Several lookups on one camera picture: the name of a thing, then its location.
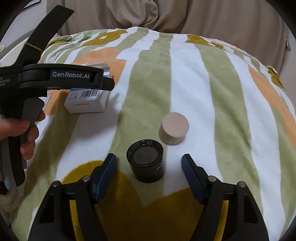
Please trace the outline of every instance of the barcode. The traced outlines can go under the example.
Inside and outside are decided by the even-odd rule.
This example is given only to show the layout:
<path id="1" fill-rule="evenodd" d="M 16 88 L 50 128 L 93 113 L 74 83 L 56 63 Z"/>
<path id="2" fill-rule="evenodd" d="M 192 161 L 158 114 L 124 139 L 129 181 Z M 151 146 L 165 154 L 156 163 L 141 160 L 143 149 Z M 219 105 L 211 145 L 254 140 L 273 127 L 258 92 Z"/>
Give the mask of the barcode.
<path id="1" fill-rule="evenodd" d="M 95 97 L 95 96 L 98 96 L 99 93 L 100 93 L 99 90 L 82 91 L 80 98 Z"/>

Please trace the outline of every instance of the black cosmetic jar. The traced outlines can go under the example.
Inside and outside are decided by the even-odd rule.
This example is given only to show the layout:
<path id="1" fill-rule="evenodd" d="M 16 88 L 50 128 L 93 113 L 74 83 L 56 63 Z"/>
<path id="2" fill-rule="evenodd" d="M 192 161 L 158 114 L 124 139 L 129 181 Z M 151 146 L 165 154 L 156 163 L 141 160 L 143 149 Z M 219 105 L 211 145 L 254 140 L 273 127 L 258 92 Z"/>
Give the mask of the black cosmetic jar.
<path id="1" fill-rule="evenodd" d="M 136 179 L 143 183 L 153 183 L 165 172 L 163 147 L 155 140 L 141 140 L 132 144 L 126 158 Z"/>

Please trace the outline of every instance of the box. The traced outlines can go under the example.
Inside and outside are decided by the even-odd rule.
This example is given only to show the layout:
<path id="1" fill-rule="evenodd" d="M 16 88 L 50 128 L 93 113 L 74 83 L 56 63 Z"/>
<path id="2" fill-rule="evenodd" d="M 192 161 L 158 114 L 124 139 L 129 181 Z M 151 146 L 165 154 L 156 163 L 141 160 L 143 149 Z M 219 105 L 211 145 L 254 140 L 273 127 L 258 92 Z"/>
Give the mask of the box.
<path id="1" fill-rule="evenodd" d="M 104 70 L 104 77 L 110 77 L 108 64 L 93 64 L 90 67 L 97 67 Z M 104 112 L 109 91 L 92 90 L 83 88 L 72 88 L 64 103 L 66 109 L 71 113 Z"/>
<path id="2" fill-rule="evenodd" d="M 47 91 L 47 96 L 46 97 L 39 97 L 39 99 L 43 100 L 43 102 L 44 102 L 44 107 L 42 108 L 43 110 L 45 110 L 50 97 L 51 97 L 50 91 Z"/>

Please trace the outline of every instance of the metal screw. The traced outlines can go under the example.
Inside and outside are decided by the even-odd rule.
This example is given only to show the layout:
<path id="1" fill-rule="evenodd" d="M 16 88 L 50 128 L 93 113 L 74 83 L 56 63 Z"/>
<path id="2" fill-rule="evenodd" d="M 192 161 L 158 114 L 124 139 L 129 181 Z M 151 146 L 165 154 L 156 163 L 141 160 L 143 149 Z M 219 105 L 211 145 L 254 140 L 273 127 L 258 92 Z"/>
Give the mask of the metal screw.
<path id="1" fill-rule="evenodd" d="M 54 181 L 53 183 L 52 183 L 52 186 L 53 187 L 57 187 L 58 185 L 60 185 L 61 183 L 60 183 L 60 181 Z"/>
<path id="2" fill-rule="evenodd" d="M 209 177 L 208 177 L 208 180 L 209 180 L 210 182 L 215 182 L 215 181 L 217 181 L 217 178 L 214 177 L 214 176 L 209 176 Z"/>
<path id="3" fill-rule="evenodd" d="M 84 176 L 84 177 L 82 178 L 82 180 L 83 180 L 84 182 L 88 182 L 90 179 L 91 179 L 90 176 Z"/>
<path id="4" fill-rule="evenodd" d="M 241 188 L 245 188 L 247 185 L 246 185 L 246 183 L 244 183 L 244 182 L 239 182 L 239 186 L 240 186 Z"/>

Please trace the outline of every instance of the finger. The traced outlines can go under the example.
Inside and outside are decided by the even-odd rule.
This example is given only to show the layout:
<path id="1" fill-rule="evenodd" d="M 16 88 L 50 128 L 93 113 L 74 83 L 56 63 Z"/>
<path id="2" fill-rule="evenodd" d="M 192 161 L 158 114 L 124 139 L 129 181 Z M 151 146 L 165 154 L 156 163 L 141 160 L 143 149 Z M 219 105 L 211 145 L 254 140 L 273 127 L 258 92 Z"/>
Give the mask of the finger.
<path id="1" fill-rule="evenodd" d="M 31 152 L 31 153 L 29 153 L 27 155 L 22 155 L 22 158 L 24 160 L 30 160 L 33 157 L 33 155 L 34 155 L 34 152 Z"/>
<path id="2" fill-rule="evenodd" d="M 39 136 L 39 130 L 38 127 L 36 125 L 34 125 L 27 134 L 27 140 L 28 142 L 33 142 L 35 141 Z"/>
<path id="3" fill-rule="evenodd" d="M 30 154 L 31 152 L 34 152 L 35 149 L 35 142 L 25 142 L 20 146 L 20 152 L 23 155 Z"/>
<path id="4" fill-rule="evenodd" d="M 41 111 L 40 115 L 37 118 L 37 121 L 43 121 L 45 119 L 45 113 L 44 111 Z"/>
<path id="5" fill-rule="evenodd" d="M 17 137 L 26 132 L 30 122 L 28 120 L 19 120 L 7 118 L 0 120 L 0 140 L 6 137 Z"/>

